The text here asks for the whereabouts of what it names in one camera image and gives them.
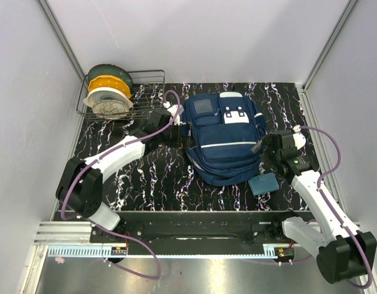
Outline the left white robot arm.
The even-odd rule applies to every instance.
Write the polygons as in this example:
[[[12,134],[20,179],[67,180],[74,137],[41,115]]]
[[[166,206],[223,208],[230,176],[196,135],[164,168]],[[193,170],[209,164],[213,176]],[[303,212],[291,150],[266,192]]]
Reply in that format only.
[[[79,216],[103,227],[103,235],[113,243],[124,236],[121,218],[102,201],[105,181],[126,165],[141,159],[161,145],[179,144],[180,115],[183,107],[157,108],[139,128],[119,143],[86,159],[67,161],[59,181],[56,198]]]

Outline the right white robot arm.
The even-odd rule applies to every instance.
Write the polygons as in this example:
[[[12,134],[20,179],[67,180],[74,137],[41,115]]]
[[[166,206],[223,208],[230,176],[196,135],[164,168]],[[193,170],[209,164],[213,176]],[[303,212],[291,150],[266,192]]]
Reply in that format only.
[[[283,176],[308,205],[319,230],[293,212],[280,214],[270,227],[272,239],[287,239],[301,245],[312,257],[323,278],[330,284],[366,276],[360,289],[373,282],[373,263],[377,240],[363,232],[341,209],[323,179],[338,167],[320,173],[300,150],[307,142],[302,126],[267,134],[252,148],[261,153],[276,172]]]

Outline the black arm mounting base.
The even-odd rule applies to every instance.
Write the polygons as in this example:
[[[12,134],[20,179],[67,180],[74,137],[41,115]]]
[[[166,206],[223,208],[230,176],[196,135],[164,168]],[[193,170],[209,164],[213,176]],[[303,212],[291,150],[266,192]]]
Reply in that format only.
[[[278,211],[125,211],[120,234],[128,241],[128,257],[149,258],[273,258],[277,247],[291,241],[274,237],[272,220]]]

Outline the navy blue student backpack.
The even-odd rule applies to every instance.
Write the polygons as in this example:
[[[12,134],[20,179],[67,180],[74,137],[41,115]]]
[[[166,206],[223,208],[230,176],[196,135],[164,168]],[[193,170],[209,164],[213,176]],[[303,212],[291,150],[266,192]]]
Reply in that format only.
[[[183,104],[182,131],[196,147],[186,150],[200,177],[212,186],[230,186],[255,177],[262,151],[252,148],[267,133],[256,103],[238,92],[197,94]]]

